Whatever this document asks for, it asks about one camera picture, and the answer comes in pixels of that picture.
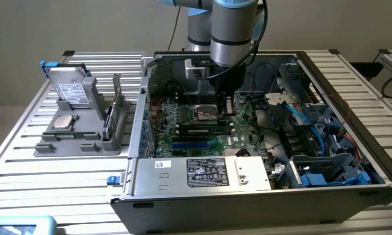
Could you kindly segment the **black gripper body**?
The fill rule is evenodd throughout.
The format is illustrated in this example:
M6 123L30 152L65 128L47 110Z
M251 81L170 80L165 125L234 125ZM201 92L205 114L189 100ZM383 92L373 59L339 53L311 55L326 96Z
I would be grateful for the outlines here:
M210 84L215 88L217 96L226 98L234 96L235 91L243 86L246 79L247 64L243 63L229 72L210 79Z

